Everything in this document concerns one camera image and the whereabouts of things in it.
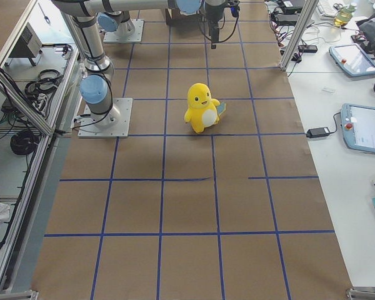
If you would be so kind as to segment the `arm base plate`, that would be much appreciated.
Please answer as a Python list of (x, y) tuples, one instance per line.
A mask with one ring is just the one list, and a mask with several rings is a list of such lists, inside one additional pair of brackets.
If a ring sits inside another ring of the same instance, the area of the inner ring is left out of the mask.
[(130, 19), (122, 23), (105, 25), (104, 43), (106, 44), (129, 44), (140, 43), (143, 36), (143, 19)]
[(129, 97), (114, 98), (113, 107), (109, 114), (102, 116), (91, 115), (88, 105), (85, 105), (84, 114), (90, 114), (83, 118), (79, 127), (79, 138), (126, 138), (129, 133), (133, 99)]

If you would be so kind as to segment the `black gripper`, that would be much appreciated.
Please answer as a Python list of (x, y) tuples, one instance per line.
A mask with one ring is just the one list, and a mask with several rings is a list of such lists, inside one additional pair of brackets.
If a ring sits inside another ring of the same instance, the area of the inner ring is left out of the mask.
[(219, 44), (219, 23), (223, 17), (223, 0), (205, 0), (206, 19), (209, 21), (209, 37), (211, 49)]

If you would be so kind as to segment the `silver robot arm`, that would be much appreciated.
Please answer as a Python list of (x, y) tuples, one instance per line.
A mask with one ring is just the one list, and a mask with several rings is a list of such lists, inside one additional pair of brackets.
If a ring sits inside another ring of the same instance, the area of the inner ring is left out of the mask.
[(120, 36), (131, 35), (135, 31), (129, 11), (100, 12), (97, 21), (106, 32), (117, 32)]
[(71, 20), (68, 28), (78, 49), (85, 55), (85, 67), (91, 73), (113, 69), (106, 56), (98, 33), (97, 15), (114, 15), (133, 10), (177, 9), (182, 14), (201, 13), (208, 23), (211, 48), (219, 40), (219, 21), (224, 16), (227, 1), (53, 1), (65, 18)]

